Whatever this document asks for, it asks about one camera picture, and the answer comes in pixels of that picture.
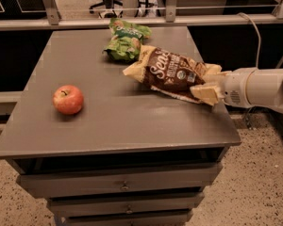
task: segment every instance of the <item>chair leg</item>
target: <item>chair leg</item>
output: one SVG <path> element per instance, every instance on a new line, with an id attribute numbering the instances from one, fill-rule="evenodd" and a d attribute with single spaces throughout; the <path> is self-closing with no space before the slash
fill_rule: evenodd
<path id="1" fill-rule="evenodd" d="M 122 6 L 122 5 L 123 5 L 123 3 L 120 2 L 120 1 L 118 1 L 118 0 L 113 0 L 113 3 L 114 3 L 114 4 L 117 4 L 117 5 L 119 5 L 119 6 Z"/>
<path id="2" fill-rule="evenodd" d="M 94 5 L 90 6 L 90 7 L 89 7 L 89 13 L 94 14 L 93 9 L 94 9 L 94 8 L 97 8 L 97 7 L 101 7 L 101 6 L 103 6 L 103 5 L 105 5 L 104 2 L 101 2 L 101 3 L 94 4 Z"/>

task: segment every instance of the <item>black panel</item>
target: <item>black panel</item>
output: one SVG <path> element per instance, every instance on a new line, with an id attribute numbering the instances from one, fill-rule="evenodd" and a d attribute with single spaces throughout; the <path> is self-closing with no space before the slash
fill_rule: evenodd
<path id="1" fill-rule="evenodd" d="M 0 91 L 23 90 L 52 31 L 0 32 Z"/>
<path id="2" fill-rule="evenodd" d="M 255 66 L 258 36 L 252 25 L 190 26 L 189 30 L 205 62 L 220 64 L 224 70 Z M 283 24 L 259 24 L 258 30 L 262 37 L 258 65 L 273 69 L 283 56 Z"/>
<path id="3" fill-rule="evenodd" d="M 261 13 L 271 13 L 275 5 L 277 4 L 274 0 L 227 0 L 224 14 L 237 14 L 239 12 L 244 12 L 248 14 L 261 14 Z"/>
<path id="4" fill-rule="evenodd" d="M 5 12 L 0 12 L 0 20 L 14 19 L 40 19 L 46 17 L 45 12 L 21 12 L 17 0 L 0 0 Z M 30 10 L 43 10 L 42 0 L 20 0 L 22 6 L 30 8 Z"/>

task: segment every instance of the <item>gray cabinet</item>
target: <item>gray cabinet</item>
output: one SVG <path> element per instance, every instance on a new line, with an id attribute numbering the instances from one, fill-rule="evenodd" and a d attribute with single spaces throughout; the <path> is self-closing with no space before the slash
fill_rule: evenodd
<path id="1" fill-rule="evenodd" d="M 152 45 L 201 60 L 186 27 L 152 30 Z M 240 137 L 223 104 L 182 102 L 124 77 L 125 65 L 102 53 L 109 38 L 108 29 L 53 33 L 0 136 L 0 159 L 67 225 L 184 223 Z M 71 117 L 51 105 L 66 83 L 85 95 Z"/>

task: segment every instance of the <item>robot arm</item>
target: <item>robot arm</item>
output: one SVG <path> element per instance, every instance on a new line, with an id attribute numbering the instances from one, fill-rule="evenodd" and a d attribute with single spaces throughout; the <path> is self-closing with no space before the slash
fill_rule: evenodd
<path id="1" fill-rule="evenodd" d="M 267 107 L 283 114 L 283 69 L 241 68 L 205 76 L 206 84 L 191 88 L 204 103 L 220 100 L 235 107 Z"/>
<path id="2" fill-rule="evenodd" d="M 261 106 L 283 114 L 283 69 L 237 69 L 225 76 L 222 86 L 228 105 Z"/>

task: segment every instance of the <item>drawer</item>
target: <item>drawer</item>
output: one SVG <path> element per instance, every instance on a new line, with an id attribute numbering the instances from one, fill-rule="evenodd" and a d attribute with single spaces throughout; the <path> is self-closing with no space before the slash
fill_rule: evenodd
<path id="1" fill-rule="evenodd" d="M 59 198 L 48 200 L 47 207 L 65 218 L 192 209 L 204 198 L 204 194 L 196 190 L 199 187 Z"/>
<path id="2" fill-rule="evenodd" d="M 66 218 L 67 226 L 148 226 L 185 223 L 191 219 L 191 210 L 140 213 L 135 215 Z"/>
<path id="3" fill-rule="evenodd" d="M 19 175 L 17 183 L 35 198 L 57 198 L 207 186 L 213 182 L 221 168 L 221 163 L 208 163 Z"/>

